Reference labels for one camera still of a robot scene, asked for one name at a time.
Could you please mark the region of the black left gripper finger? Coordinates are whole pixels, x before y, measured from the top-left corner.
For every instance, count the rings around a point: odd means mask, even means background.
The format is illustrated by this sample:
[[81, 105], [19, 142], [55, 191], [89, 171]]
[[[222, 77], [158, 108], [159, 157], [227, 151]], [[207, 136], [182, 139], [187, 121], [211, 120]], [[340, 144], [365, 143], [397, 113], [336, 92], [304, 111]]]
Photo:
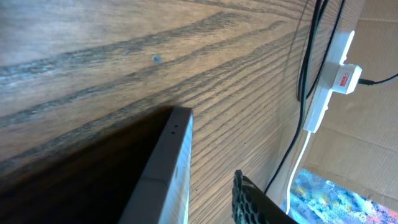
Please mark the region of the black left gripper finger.
[[233, 179], [232, 218], [236, 224], [297, 224], [241, 170]]

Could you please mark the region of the Samsung Galaxy smartphone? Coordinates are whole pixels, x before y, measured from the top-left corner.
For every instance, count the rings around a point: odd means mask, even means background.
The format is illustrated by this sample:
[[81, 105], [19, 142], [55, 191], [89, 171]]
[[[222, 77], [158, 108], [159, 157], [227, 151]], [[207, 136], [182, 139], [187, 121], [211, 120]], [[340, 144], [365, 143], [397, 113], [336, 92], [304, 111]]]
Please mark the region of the Samsung Galaxy smartphone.
[[119, 223], [188, 223], [193, 111], [175, 107]]

